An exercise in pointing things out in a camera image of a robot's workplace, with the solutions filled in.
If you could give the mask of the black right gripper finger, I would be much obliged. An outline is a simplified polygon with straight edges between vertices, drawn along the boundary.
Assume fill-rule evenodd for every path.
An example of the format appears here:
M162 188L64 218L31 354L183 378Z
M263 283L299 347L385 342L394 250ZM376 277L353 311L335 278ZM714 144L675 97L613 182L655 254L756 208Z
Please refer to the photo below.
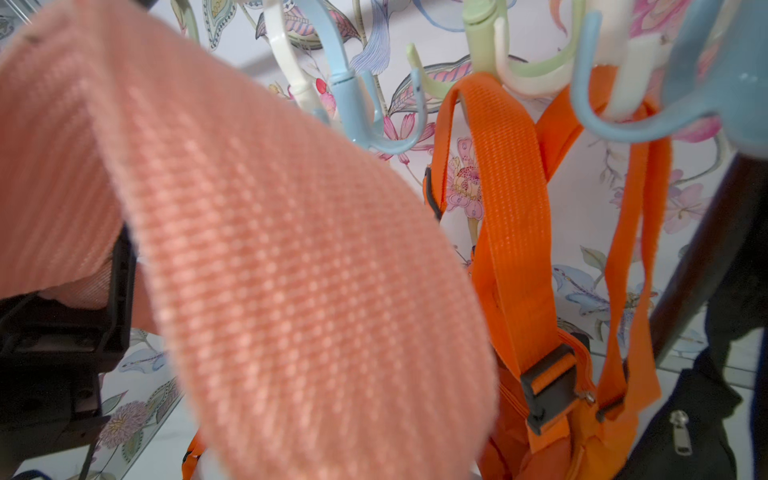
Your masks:
M2 300L2 478L18 477L28 459L95 445L108 421L98 376L128 349L136 263L122 230L105 307L72 308L36 292Z

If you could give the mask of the dark orange crescent bag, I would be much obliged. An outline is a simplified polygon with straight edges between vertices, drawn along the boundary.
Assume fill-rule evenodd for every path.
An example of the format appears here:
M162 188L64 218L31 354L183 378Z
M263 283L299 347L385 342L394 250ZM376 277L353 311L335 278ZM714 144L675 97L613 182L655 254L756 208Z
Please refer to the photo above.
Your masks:
M200 458L205 451L206 445L201 438L200 432L197 432L190 441L190 444L182 458L181 474L183 480L194 480L199 478L199 476L196 474L196 470Z

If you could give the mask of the pink crescent bag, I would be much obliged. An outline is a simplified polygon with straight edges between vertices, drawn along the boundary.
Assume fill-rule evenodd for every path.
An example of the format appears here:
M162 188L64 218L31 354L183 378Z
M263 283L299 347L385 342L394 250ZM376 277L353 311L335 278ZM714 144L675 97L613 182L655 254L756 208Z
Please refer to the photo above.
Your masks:
M70 305L127 228L233 479L467 479L497 413L470 280L388 165L131 1L1 53L1 294Z

